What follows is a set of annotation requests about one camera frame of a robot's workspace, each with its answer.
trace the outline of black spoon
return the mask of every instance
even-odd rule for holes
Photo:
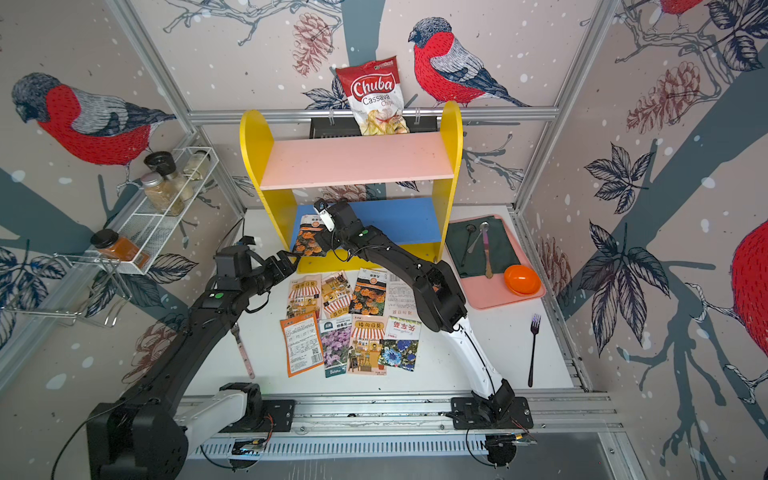
[[[472,239],[472,234],[477,230],[478,228],[472,225],[471,223],[467,225],[467,244],[464,247],[464,256],[462,257],[462,266],[464,266],[464,262],[467,260],[467,249],[469,248],[469,241]]]

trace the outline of black fork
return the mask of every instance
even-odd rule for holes
[[[533,314],[531,319],[531,333],[533,333],[533,347],[531,348],[531,369],[528,371],[528,386],[533,387],[533,354],[536,351],[536,335],[538,335],[538,327],[541,325],[541,315],[538,313]]]

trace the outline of orange bowl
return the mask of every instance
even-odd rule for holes
[[[541,279],[525,265],[512,265],[504,272],[504,283],[513,293],[533,295],[541,288]]]

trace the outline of orange spice jar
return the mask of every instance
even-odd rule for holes
[[[149,255],[139,252],[139,247],[133,242],[125,237],[121,237],[118,232],[108,228],[94,233],[94,236],[91,237],[91,244],[108,258],[123,262],[134,261],[139,269],[144,268],[144,265],[149,260]]]

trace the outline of pink cutting board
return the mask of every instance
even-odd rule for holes
[[[480,217],[463,218],[461,220],[453,220],[449,223],[476,220],[478,218],[487,216],[488,215],[481,215]],[[527,267],[533,268],[531,261],[528,260],[528,257],[525,256],[525,253],[523,253],[523,249],[520,247],[520,243],[515,238],[515,235],[512,233],[512,231],[509,230],[509,226],[504,221],[504,219],[499,215],[493,215],[493,217],[498,218],[504,224],[504,229],[507,230],[507,238],[509,238],[509,243],[515,250],[520,263]],[[467,301],[470,305],[472,305],[472,308],[476,308],[477,310],[485,310],[497,306],[509,305],[510,303],[522,302],[523,300],[542,298],[544,294],[547,293],[547,289],[544,288],[543,283],[541,284],[541,288],[538,289],[538,292],[534,293],[533,295],[522,296],[518,295],[517,293],[513,293],[507,288],[506,283],[504,283],[503,273],[494,273],[492,278],[486,278],[485,275],[481,275],[471,276],[468,278],[459,278],[458,281],[462,284],[462,289],[464,290],[464,294],[467,297]]]

